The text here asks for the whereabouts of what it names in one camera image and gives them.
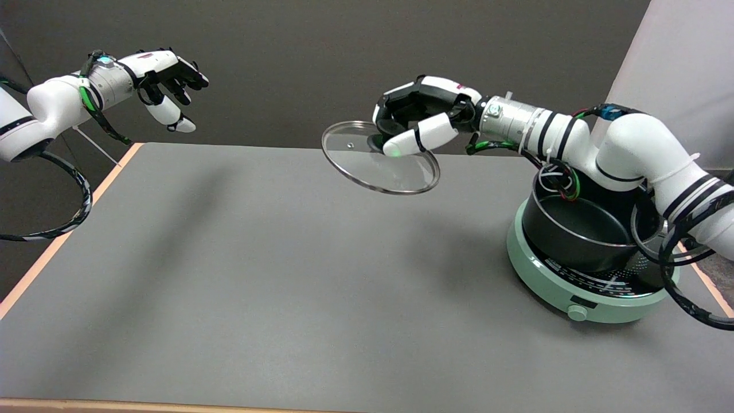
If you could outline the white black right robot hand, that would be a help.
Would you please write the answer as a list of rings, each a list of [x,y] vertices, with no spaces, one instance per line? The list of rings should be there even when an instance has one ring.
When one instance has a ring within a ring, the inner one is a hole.
[[[384,92],[372,123],[382,136],[380,149],[398,158],[425,153],[478,127],[483,96],[451,79],[420,75]]]

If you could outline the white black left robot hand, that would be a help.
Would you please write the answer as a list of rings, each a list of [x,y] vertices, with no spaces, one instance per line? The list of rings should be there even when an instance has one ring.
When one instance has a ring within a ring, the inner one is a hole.
[[[171,133],[193,133],[196,126],[180,105],[191,104],[188,89],[201,91],[209,86],[209,78],[198,65],[170,49],[141,52],[133,56],[132,63],[139,75],[137,94],[149,114]]]

